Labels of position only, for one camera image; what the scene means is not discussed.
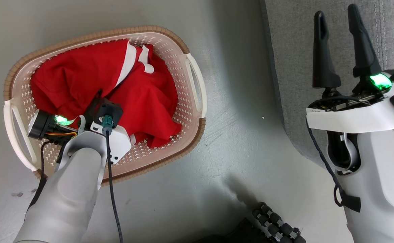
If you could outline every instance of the cable connector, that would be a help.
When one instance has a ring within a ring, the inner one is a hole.
[[[109,115],[105,115],[102,119],[102,134],[106,136],[107,131],[109,135],[113,132],[113,118]]]

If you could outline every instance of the black cable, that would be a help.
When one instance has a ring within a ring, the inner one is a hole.
[[[110,161],[110,141],[109,141],[109,131],[106,131],[106,141],[107,141],[107,164],[108,164],[108,181],[110,184],[110,196],[112,196],[112,206],[113,212],[115,213],[115,219],[117,224],[117,230],[119,231],[119,241],[123,243],[122,229],[120,229],[119,216],[117,215],[116,203],[115,203],[115,193],[113,192],[113,176],[112,176],[112,162]]]
[[[340,203],[340,202],[338,201],[338,198],[337,198],[337,189],[338,189],[338,186],[335,185],[335,187],[334,187],[334,200],[335,200],[335,204],[336,204],[337,206],[339,206],[339,207],[342,207],[343,204]]]
[[[317,103],[323,102],[323,101],[330,101],[330,100],[353,100],[357,102],[361,102],[358,98],[355,97],[345,97],[345,96],[337,96],[337,97],[328,97],[328,98],[323,98],[321,100],[317,100],[313,103],[311,103],[308,108],[311,108]],[[353,211],[360,212],[361,211],[361,199],[359,197],[347,195],[346,192],[344,191],[343,187],[341,186],[340,182],[338,181],[335,173],[332,171],[331,166],[329,165],[328,161],[325,158],[325,155],[323,155],[322,150],[320,149],[319,145],[317,144],[316,138],[313,135],[313,131],[310,129],[308,125],[308,120],[305,116],[305,121],[306,121],[306,127],[308,129],[308,133],[310,134],[311,140],[313,140],[314,146],[316,147],[317,151],[319,152],[320,158],[322,159],[323,163],[325,164],[326,170],[330,173],[331,177],[333,178],[333,181],[335,183],[335,188],[334,188],[334,200],[337,206],[342,207],[345,206],[349,209],[352,209]],[[336,191],[339,189],[341,199],[342,201],[339,202],[337,199],[337,194]]]
[[[63,157],[63,151],[65,150],[66,144],[67,144],[67,142],[65,142],[65,143],[63,143],[61,145],[61,148],[60,148],[60,151],[59,151],[59,155],[57,156],[57,159],[56,159],[56,163],[58,163],[58,164],[60,164],[60,162],[61,162],[61,159]]]
[[[311,104],[308,106],[308,108],[311,108],[311,107],[313,107],[314,105],[316,105],[316,104],[318,104],[318,103],[325,102],[325,101],[331,101],[331,100],[353,100],[353,101],[356,101],[356,102],[361,102],[360,99],[355,98],[355,97],[335,96],[335,97],[328,97],[328,98],[323,98],[323,99],[320,99],[320,100],[316,100],[316,101],[314,101],[313,103],[311,103]]]
[[[320,149],[319,145],[317,144],[316,138],[314,138],[313,131],[311,131],[311,128],[308,126],[308,121],[306,118],[305,118],[305,121],[306,121],[306,127],[308,129],[308,133],[310,134],[311,140],[313,140],[314,146],[316,147],[317,151],[319,152],[320,158],[322,159],[323,163],[325,164],[327,171],[331,174],[331,177],[333,178],[333,181],[334,181],[336,187],[339,188],[340,193],[342,193],[342,192],[344,193],[344,190],[343,190],[341,184],[339,183],[337,177],[335,176],[335,173],[332,171],[332,168],[329,165],[328,161],[326,160],[325,155],[323,155],[322,150]]]
[[[27,210],[29,210],[30,207],[36,203],[36,201],[39,198],[39,195],[41,195],[42,189],[44,189],[45,183],[47,182],[47,179],[44,176],[44,147],[49,143],[53,143],[53,142],[49,140],[49,141],[44,142],[41,146],[41,179],[39,180],[38,189],[36,190],[36,193],[33,196],[32,201],[30,202]]]

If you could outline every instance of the laundry basket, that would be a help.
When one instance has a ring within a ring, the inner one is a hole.
[[[4,121],[9,140],[18,158],[39,178],[41,176],[41,145],[26,136],[29,121],[36,111],[30,89],[30,79],[45,60],[62,52],[87,45],[128,39],[134,46],[151,44],[173,76],[178,104],[173,119],[182,124],[182,131],[162,147],[149,148],[146,142],[133,145],[117,164],[113,165],[114,182],[152,171],[188,154],[200,141],[205,128],[207,109],[203,76],[185,43],[173,32],[159,26],[140,26],[88,34],[34,51],[21,58],[9,71],[3,90]],[[45,175],[53,174],[60,146],[44,148]],[[104,174],[104,183],[108,183]]]

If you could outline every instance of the white trim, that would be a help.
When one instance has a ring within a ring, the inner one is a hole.
[[[118,86],[125,78],[128,76],[129,72],[134,66],[137,57],[137,49],[135,46],[131,45],[128,41],[128,46],[126,47],[126,54],[123,60],[122,70],[120,71],[119,78],[117,79],[116,86]]]
[[[149,55],[149,48],[146,46],[142,46],[143,51],[140,53],[139,62],[143,63],[144,65],[144,72],[148,74],[152,74],[155,69],[152,65],[147,63],[148,55]]]
[[[17,124],[18,128],[20,129],[21,134],[23,135],[22,137],[24,143],[27,146],[31,158],[27,157],[26,153],[23,151],[20,141],[18,140],[17,131],[12,114],[14,114],[15,116],[15,120],[18,123]],[[9,137],[10,144],[12,145],[12,148],[14,149],[18,158],[31,171],[37,170],[37,168],[34,166],[36,164],[35,151],[33,150],[32,145],[30,144],[29,137],[26,136],[26,131],[24,129],[23,121],[21,120],[20,114],[18,113],[18,109],[12,105],[11,100],[5,101],[5,105],[3,107],[3,117],[5,122],[6,133]]]
[[[200,118],[205,118],[206,112],[207,112],[207,95],[206,95],[206,87],[204,85],[203,74],[201,73],[201,70],[200,70],[197,62],[194,59],[194,57],[191,55],[191,53],[186,54],[185,57],[186,57],[185,63],[187,65],[187,71],[188,71],[188,75],[190,77],[190,85],[193,90],[194,98],[196,100],[197,110],[198,110],[198,112],[200,112]],[[194,74],[196,75],[197,83],[198,83],[198,86],[200,89],[201,106],[198,102],[197,91],[196,91],[196,87],[194,85],[194,79],[193,79],[193,74],[191,73],[191,69],[192,69],[192,71],[194,71]]]

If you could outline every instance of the gray floor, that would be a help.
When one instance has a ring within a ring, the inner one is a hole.
[[[14,154],[3,123],[3,80],[25,54],[82,34],[156,24],[188,44],[209,111],[186,157],[115,184],[126,242],[192,242],[228,232],[267,202],[308,242],[352,242],[330,176],[302,158],[276,113],[258,0],[0,0],[0,243],[16,236],[38,181]],[[101,188],[86,243],[117,242]]]

